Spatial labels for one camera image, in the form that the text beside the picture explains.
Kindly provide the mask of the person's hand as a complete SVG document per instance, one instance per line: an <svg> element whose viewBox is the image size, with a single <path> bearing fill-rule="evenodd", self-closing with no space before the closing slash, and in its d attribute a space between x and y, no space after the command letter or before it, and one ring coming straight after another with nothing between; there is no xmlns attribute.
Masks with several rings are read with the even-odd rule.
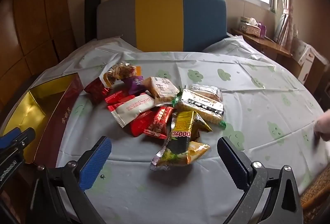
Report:
<svg viewBox="0 0 330 224"><path fill-rule="evenodd" d="M314 134L317 139L330 140L330 110L324 112L314 124Z"/></svg>

